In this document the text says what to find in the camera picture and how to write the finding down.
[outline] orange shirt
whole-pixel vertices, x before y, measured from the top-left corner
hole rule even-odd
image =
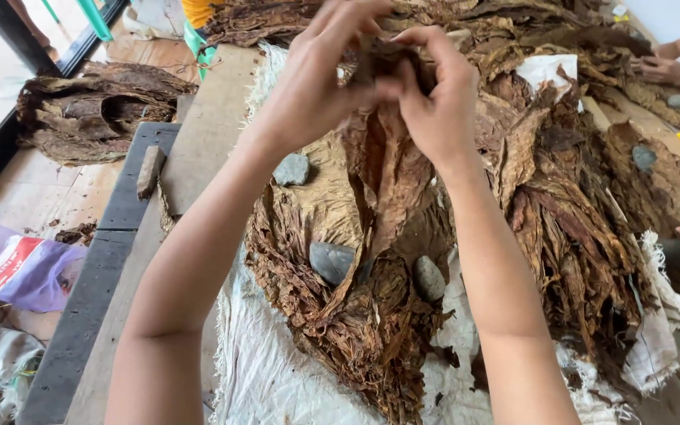
[[[185,17],[190,21],[190,25],[195,30],[203,28],[206,21],[212,16],[212,8],[209,7],[212,3],[224,3],[224,0],[181,0],[183,4],[183,12]]]

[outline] tobacco leaf pile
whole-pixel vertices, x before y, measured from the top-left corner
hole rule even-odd
[[[148,65],[86,63],[73,79],[37,76],[17,100],[19,142],[69,166],[126,156],[143,121],[169,122],[177,96],[198,87]]]
[[[288,43],[318,5],[214,5],[209,42]],[[481,74],[476,144],[486,183],[534,273],[551,334],[594,362],[618,391],[637,397],[622,371],[641,323],[638,303],[651,306],[653,288],[636,236],[651,228],[672,237],[680,225],[680,159],[628,122],[603,134],[577,105],[583,95],[606,102],[613,87],[679,128],[680,111],[665,107],[671,89],[642,82],[628,68],[629,58],[651,54],[649,47],[606,26],[598,7],[592,0],[398,3],[382,28],[457,31],[453,41]],[[422,90],[430,89],[428,54],[392,50],[375,44],[351,82],[385,74],[405,56]],[[549,85],[530,96],[515,67],[529,56],[566,53],[579,58],[578,79],[558,68],[571,90],[557,103],[558,89]],[[632,161],[640,145],[657,156],[648,172]],[[447,192],[392,104],[354,112],[302,153],[310,180],[264,189],[246,230],[246,265],[288,317],[299,349],[390,423],[421,423],[424,357],[457,364],[457,353],[429,345],[448,313],[439,302],[423,302],[412,282],[412,264],[423,255],[448,276],[455,227]],[[312,271],[313,241],[358,247],[339,287]]]

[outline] plastic bag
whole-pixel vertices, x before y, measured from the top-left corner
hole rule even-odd
[[[0,226],[0,301],[34,312],[64,309],[86,252]]]

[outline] red printed label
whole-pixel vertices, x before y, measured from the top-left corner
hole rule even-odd
[[[0,289],[7,284],[23,263],[28,258],[28,256],[35,250],[36,246],[39,246],[44,240],[37,237],[27,237],[23,236],[17,245],[14,246],[14,250],[5,259],[4,263],[0,265]]]

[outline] stacked tobacco leaves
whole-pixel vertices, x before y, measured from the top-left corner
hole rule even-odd
[[[213,5],[209,42],[288,43],[318,5]],[[614,105],[615,88],[678,128],[680,111],[666,107],[673,89],[628,68],[649,47],[603,25],[598,7],[592,0],[398,3],[381,26],[390,34],[431,24],[458,31],[454,42],[481,74],[476,142],[486,179],[534,273],[551,334],[595,362],[618,391],[636,395],[621,372],[641,323],[637,300],[647,308],[652,294],[636,236],[651,228],[670,237],[680,225],[680,160],[628,122],[600,133],[577,105],[583,95]],[[537,54],[578,55],[578,80],[558,69],[572,88],[560,102],[551,86],[532,98],[514,72]],[[384,73],[396,61],[379,49],[371,57],[373,65],[359,64],[358,72]],[[426,70],[419,66],[423,89]],[[635,167],[636,146],[656,153],[650,169]],[[428,343],[448,314],[421,301],[411,272],[426,255],[448,276],[455,238],[447,194],[391,104],[356,111],[301,152],[315,176],[306,186],[267,186],[247,228],[247,264],[301,350],[391,423],[420,423],[425,355],[456,364]],[[359,247],[340,287],[312,271],[314,241]]]
[[[17,99],[20,142],[63,165],[122,159],[143,121],[170,122],[198,87],[148,65],[88,62],[83,76],[37,76]]]

